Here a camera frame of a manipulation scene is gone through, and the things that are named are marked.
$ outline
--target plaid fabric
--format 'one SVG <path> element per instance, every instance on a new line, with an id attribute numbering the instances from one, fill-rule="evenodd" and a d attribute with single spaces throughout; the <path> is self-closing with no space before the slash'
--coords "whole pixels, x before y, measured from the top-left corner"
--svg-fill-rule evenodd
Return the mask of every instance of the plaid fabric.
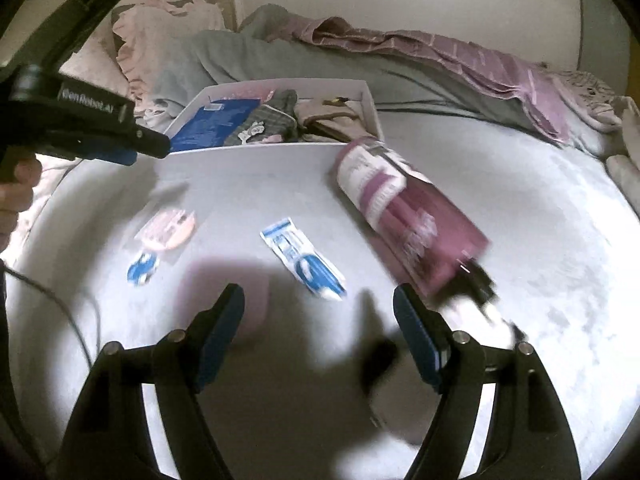
<path id="1" fill-rule="evenodd" d="M 294 108 L 298 102 L 295 90 L 277 90 L 273 97 L 258 106 L 225 140 L 225 146 L 259 142 L 280 135 L 283 142 L 298 140 L 298 121 Z"/>

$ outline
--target gray blanket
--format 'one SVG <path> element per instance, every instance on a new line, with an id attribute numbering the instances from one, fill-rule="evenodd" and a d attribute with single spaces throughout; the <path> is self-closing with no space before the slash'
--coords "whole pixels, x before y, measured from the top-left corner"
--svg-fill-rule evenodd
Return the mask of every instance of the gray blanket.
<path id="1" fill-rule="evenodd" d="M 419 62 L 378 54 L 328 50 L 270 36 L 289 19 L 286 9 L 259 7 L 238 33 L 206 30 L 184 40 L 166 60 L 152 92 L 155 109 L 147 125 L 164 131 L 205 87 L 272 78 L 346 78 L 364 80 L 380 111 L 426 112 L 475 118 L 539 136 L 516 99 L 479 94 L 451 73 Z M 572 144 L 597 156 L 609 155 L 609 139 L 592 130 L 567 108 Z"/>

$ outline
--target blue gripper pad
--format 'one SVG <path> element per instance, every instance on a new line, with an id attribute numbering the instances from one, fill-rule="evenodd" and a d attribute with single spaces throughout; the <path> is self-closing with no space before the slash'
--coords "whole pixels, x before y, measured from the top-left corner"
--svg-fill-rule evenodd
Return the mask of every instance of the blue gripper pad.
<path id="1" fill-rule="evenodd" d="M 217 320 L 200 350 L 200 362 L 194 380 L 200 392 L 212 383 L 222 366 L 226 349 L 236 335 L 244 315 L 244 291 L 239 285 L 227 285 L 211 311 L 201 314 L 217 314 Z"/>
<path id="2" fill-rule="evenodd" d="M 447 336 L 451 330 L 442 316 L 428 310 L 407 283 L 394 291 L 394 314 L 422 380 L 442 393 L 440 371 L 451 355 Z"/>

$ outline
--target pillow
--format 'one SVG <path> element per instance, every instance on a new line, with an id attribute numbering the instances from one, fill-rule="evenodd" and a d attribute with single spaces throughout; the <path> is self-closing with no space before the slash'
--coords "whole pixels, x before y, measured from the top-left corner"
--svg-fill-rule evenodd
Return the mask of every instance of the pillow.
<path id="1" fill-rule="evenodd" d="M 122 96 L 129 94 L 127 79 L 95 34 L 90 35 L 82 48 L 71 55 L 60 67 L 60 72 Z"/>
<path id="2" fill-rule="evenodd" d="M 184 7 L 186 4 L 192 4 L 192 3 L 193 3 L 193 0 L 178 0 L 176 2 L 169 2 L 169 5 L 177 7 L 178 9 L 180 9 L 180 8 Z M 121 5 L 121 6 L 118 6 L 118 7 L 116 7 L 115 9 L 113 9 L 111 11 L 111 26 L 110 26 L 109 33 L 111 34 L 111 37 L 113 38 L 113 45 L 115 47 L 116 53 L 120 50 L 120 47 L 124 45 L 124 41 L 122 40 L 122 38 L 120 36 L 118 36 L 117 34 L 114 34 L 112 32 L 113 25 L 115 25 L 115 23 L 120 18 L 120 15 L 125 10 L 132 9 L 135 6 L 136 6 L 136 4 Z"/>
<path id="3" fill-rule="evenodd" d="M 113 24 L 113 32 L 124 44 L 117 61 L 129 81 L 129 95 L 141 116 L 145 99 L 170 56 L 180 56 L 180 40 L 201 30 L 225 30 L 217 5 L 205 2 L 177 7 L 161 0 L 149 0 L 124 10 Z"/>

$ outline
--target pink blanket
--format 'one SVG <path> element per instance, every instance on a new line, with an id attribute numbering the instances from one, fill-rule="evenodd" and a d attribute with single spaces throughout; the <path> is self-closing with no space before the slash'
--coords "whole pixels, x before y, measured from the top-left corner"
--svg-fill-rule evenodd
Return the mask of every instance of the pink blanket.
<path id="1" fill-rule="evenodd" d="M 404 56 L 438 64 L 484 95 L 517 98 L 533 125 L 545 137 L 569 141 L 566 109 L 551 78 L 535 64 L 477 44 L 417 30 L 379 32 L 353 28 L 339 17 L 312 20 L 292 15 L 271 39 L 303 41 L 348 52 Z"/>

